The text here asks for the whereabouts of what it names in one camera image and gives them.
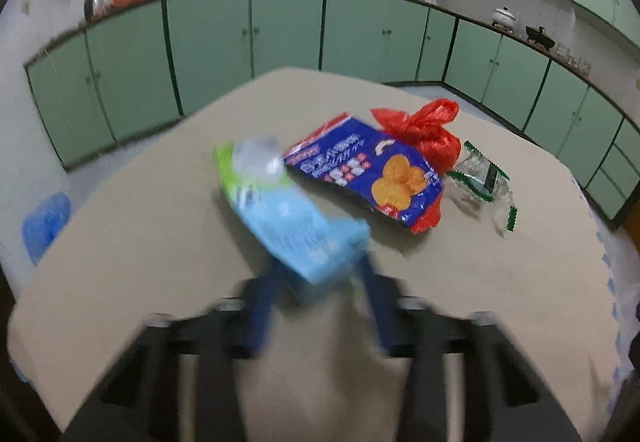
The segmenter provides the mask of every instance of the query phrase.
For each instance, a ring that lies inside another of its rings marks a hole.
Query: beige tabletop
[[[103,183],[38,265],[10,321],[9,350],[64,429],[151,313],[189,317],[233,295],[267,256],[220,195],[216,143],[274,133],[290,145],[344,111],[414,112],[426,101],[347,77],[286,69],[210,104]],[[604,249],[570,172],[542,149],[460,112],[447,126],[511,177],[513,233],[496,208],[448,187],[437,228],[413,236],[334,186],[296,179],[327,216],[364,217],[381,272],[451,315],[491,310],[581,434],[610,382],[617,325]],[[238,364],[250,440],[389,441],[405,361],[374,345],[358,290],[300,310],[283,293],[262,357]]]

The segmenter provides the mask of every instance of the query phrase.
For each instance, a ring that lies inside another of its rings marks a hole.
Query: knotted plastic bag
[[[442,126],[452,122],[459,110],[456,102],[437,99],[414,115],[386,108],[373,108],[371,113],[386,133],[417,149],[442,176],[453,168],[461,149],[460,140]]]

